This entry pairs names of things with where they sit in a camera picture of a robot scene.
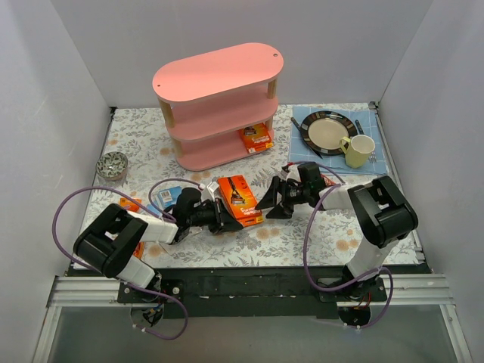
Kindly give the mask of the large orange Gillette Fusion5 box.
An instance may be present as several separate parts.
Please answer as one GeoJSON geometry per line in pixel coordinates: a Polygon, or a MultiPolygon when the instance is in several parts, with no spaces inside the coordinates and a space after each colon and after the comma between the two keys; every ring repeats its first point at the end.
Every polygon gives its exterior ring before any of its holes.
{"type": "Polygon", "coordinates": [[[256,154],[273,147],[272,137],[265,123],[248,126],[238,132],[249,154],[256,154]]]}

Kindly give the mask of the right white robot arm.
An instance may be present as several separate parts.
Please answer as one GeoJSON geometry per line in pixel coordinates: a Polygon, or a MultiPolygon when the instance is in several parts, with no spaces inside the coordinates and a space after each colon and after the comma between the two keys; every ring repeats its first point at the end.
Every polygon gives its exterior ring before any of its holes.
{"type": "Polygon", "coordinates": [[[388,175],[364,185],[349,185],[339,177],[332,185],[321,174],[325,168],[316,162],[288,163],[281,175],[273,177],[256,209],[266,210],[268,219],[291,219],[296,205],[307,204],[312,208],[310,223],[319,212],[352,210],[362,240],[345,264],[340,283],[322,287],[313,278],[309,283],[323,293],[342,290],[348,299],[356,301],[368,294],[369,281],[385,270],[383,263],[391,250],[417,228],[418,217],[388,175]]]}

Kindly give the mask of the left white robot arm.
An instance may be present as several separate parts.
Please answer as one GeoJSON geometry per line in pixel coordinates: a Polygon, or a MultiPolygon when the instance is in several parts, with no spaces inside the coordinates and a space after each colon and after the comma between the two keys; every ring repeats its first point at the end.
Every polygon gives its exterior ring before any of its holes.
{"type": "Polygon", "coordinates": [[[141,241],[176,244],[194,227],[207,227],[212,234],[243,228],[221,199],[203,200],[196,188],[182,189],[169,211],[175,223],[112,203],[77,238],[73,252],[103,276],[135,285],[136,295],[151,303],[160,296],[161,285],[154,269],[134,256],[141,241]]]}

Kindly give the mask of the blue card razor pack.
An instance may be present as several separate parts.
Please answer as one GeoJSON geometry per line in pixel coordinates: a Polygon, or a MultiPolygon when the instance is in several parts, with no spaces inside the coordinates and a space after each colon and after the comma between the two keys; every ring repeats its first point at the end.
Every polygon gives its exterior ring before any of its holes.
{"type": "Polygon", "coordinates": [[[165,211],[167,208],[176,205],[177,199],[181,192],[182,187],[180,186],[156,191],[151,195],[151,202],[149,202],[147,208],[159,216],[161,214],[161,210],[165,211]]]}

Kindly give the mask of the small orange Gillette Fusion box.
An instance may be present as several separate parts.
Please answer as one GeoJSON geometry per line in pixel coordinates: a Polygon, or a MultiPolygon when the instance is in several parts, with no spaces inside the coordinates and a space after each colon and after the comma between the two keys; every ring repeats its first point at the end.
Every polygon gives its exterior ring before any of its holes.
{"type": "Polygon", "coordinates": [[[222,177],[217,183],[226,208],[242,226],[250,227],[264,222],[262,211],[256,210],[258,201],[242,175],[222,177]]]}

